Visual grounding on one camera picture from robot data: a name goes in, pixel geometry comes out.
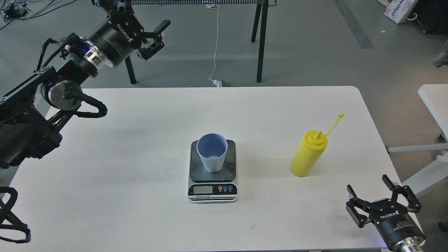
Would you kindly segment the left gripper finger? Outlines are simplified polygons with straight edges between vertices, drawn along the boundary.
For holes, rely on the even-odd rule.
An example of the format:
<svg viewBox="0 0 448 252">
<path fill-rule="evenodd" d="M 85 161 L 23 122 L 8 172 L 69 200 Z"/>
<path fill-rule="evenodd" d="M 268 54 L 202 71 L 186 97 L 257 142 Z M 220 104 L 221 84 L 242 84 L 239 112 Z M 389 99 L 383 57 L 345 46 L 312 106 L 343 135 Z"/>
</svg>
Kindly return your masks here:
<svg viewBox="0 0 448 252">
<path fill-rule="evenodd" d="M 112 23 L 114 19 L 124 23 L 135 22 L 131 0 L 93 0 L 92 5 L 102 8 L 107 13 L 104 23 Z"/>
<path fill-rule="evenodd" d="M 142 42 L 147 44 L 147 39 L 152 39 L 153 43 L 148 47 L 138 49 L 138 56 L 143 60 L 148 60 L 162 48 L 164 48 L 162 32 L 171 24 L 170 20 L 163 20 L 153 32 L 142 32 Z"/>
</svg>

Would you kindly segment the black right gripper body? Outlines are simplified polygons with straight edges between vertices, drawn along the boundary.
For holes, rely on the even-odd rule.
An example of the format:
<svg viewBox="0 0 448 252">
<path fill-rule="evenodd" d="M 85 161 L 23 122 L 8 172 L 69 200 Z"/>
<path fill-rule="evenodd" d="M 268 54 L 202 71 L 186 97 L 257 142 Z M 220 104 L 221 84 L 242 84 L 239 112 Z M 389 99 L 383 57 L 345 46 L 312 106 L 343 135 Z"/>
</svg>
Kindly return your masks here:
<svg viewBox="0 0 448 252">
<path fill-rule="evenodd" d="M 425 235 L 409 214 L 398 210 L 373 212 L 371 221 L 392 252 L 422 252 Z"/>
</svg>

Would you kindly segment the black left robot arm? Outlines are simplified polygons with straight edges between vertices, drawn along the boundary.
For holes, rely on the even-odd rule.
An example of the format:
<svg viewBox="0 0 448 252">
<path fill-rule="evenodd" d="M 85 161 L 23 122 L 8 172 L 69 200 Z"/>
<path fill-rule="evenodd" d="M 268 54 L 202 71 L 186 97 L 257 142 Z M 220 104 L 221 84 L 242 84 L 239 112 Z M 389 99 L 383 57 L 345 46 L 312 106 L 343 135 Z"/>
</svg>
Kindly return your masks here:
<svg viewBox="0 0 448 252">
<path fill-rule="evenodd" d="M 131 53 L 148 60 L 164 47 L 162 33 L 171 22 L 164 20 L 154 31 L 145 31 L 132 7 L 138 1 L 92 3 L 107 12 L 107 19 L 86 37 L 72 33 L 61 41 L 48 39 L 33 75 L 1 97 L 1 169 L 19 166 L 27 158 L 41 159 L 59 147 L 60 131 L 73 116 L 107 115 L 106 105 L 81 88 L 102 67 L 125 62 L 135 84 Z"/>
</svg>

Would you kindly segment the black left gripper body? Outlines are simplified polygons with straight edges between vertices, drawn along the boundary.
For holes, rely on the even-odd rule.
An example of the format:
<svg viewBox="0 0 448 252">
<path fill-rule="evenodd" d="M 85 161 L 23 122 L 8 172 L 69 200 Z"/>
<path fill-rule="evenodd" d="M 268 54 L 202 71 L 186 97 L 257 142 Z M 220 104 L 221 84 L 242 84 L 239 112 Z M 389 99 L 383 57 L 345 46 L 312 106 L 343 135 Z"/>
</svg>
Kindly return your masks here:
<svg viewBox="0 0 448 252">
<path fill-rule="evenodd" d="M 143 31 L 143 26 L 133 15 L 109 15 L 87 40 L 105 54 L 112 67 L 116 67 L 133 50 L 140 48 Z"/>
</svg>

